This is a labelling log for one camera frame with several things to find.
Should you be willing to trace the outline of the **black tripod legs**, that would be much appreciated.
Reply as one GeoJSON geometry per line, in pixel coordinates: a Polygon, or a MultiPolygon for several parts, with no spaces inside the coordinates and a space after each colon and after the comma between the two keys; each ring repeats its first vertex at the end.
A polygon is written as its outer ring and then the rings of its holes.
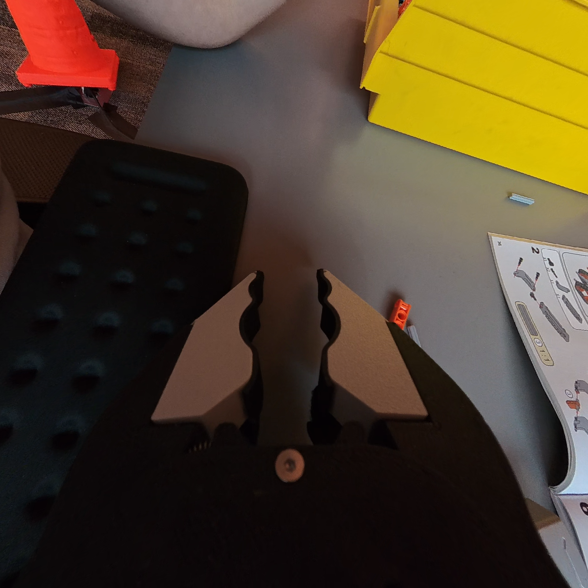
{"type": "Polygon", "coordinates": [[[76,86],[40,86],[1,92],[1,114],[40,111],[57,107],[75,109],[92,107],[89,117],[93,126],[118,141],[133,141],[137,129],[108,102],[112,91],[107,88],[76,86]]]}

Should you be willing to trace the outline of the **orange traffic cone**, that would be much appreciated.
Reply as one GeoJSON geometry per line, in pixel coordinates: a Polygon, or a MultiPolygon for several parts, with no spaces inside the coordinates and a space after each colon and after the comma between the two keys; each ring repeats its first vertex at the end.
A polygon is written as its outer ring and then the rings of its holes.
{"type": "Polygon", "coordinates": [[[23,85],[116,89],[119,58],[99,48],[75,1],[6,4],[28,51],[16,71],[23,85]]]}

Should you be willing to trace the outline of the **grey toy panel assembly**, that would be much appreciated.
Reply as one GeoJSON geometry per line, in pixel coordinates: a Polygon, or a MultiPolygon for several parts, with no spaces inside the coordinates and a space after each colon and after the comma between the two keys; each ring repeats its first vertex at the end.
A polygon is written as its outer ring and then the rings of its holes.
{"type": "Polygon", "coordinates": [[[561,519],[540,504],[526,498],[526,505],[549,555],[570,587],[583,587],[586,570],[575,540],[561,519]]]}

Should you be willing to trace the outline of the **light grey shirt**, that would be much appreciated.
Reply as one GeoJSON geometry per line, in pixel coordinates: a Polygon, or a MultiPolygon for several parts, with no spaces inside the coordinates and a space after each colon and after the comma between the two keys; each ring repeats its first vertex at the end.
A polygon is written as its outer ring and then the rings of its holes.
{"type": "Polygon", "coordinates": [[[20,219],[13,190],[1,171],[1,290],[11,275],[19,251],[20,219]]]}

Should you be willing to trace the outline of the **small orange toy beam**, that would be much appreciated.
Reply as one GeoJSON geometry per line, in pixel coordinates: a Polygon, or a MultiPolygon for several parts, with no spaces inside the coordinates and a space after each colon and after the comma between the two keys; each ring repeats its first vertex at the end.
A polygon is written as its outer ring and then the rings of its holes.
{"type": "Polygon", "coordinates": [[[398,326],[401,330],[404,330],[409,318],[410,310],[411,304],[398,298],[393,305],[388,321],[398,326]]]}

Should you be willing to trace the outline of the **black studded foam mat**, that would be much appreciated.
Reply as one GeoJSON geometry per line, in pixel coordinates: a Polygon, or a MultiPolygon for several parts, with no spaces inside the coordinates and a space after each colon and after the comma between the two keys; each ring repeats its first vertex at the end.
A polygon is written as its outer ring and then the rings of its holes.
{"type": "Polygon", "coordinates": [[[1,294],[1,587],[100,414],[230,289],[247,197],[224,164],[114,141],[75,154],[1,294]]]}

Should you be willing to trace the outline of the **person's left forearm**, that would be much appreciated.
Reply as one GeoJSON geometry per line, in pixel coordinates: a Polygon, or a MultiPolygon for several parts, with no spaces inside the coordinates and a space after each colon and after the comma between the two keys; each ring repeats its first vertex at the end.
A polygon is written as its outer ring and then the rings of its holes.
{"type": "Polygon", "coordinates": [[[240,39],[284,1],[96,1],[125,22],[160,39],[219,48],[240,39]]]}

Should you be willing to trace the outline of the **yellow plastic bin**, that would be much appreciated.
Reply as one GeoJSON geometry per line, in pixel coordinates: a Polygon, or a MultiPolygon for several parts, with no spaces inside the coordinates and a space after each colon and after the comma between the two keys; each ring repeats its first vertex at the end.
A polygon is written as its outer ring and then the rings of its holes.
{"type": "Polygon", "coordinates": [[[369,1],[371,123],[587,193],[587,1],[369,1]]]}

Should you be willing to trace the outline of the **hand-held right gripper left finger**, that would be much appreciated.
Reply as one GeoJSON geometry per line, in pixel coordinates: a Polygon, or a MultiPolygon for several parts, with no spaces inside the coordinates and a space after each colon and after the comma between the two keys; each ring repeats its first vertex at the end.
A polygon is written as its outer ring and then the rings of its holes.
{"type": "Polygon", "coordinates": [[[249,274],[195,320],[152,422],[242,428],[258,418],[263,393],[252,340],[260,327],[263,278],[261,271],[249,274]]]}

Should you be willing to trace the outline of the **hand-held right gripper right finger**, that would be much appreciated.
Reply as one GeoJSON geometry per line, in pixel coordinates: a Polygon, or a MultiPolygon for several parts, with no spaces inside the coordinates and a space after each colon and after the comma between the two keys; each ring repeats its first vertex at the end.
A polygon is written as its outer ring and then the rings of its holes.
{"type": "Polygon", "coordinates": [[[427,418],[385,318],[327,270],[319,269],[320,327],[327,336],[312,418],[339,424],[427,418]]]}

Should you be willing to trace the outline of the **building instruction booklet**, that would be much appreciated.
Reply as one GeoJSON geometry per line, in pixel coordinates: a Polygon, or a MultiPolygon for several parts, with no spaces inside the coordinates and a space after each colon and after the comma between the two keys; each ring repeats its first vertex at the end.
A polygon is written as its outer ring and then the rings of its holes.
{"type": "Polygon", "coordinates": [[[587,250],[489,234],[505,300],[566,439],[550,493],[584,563],[587,586],[587,250]]]}

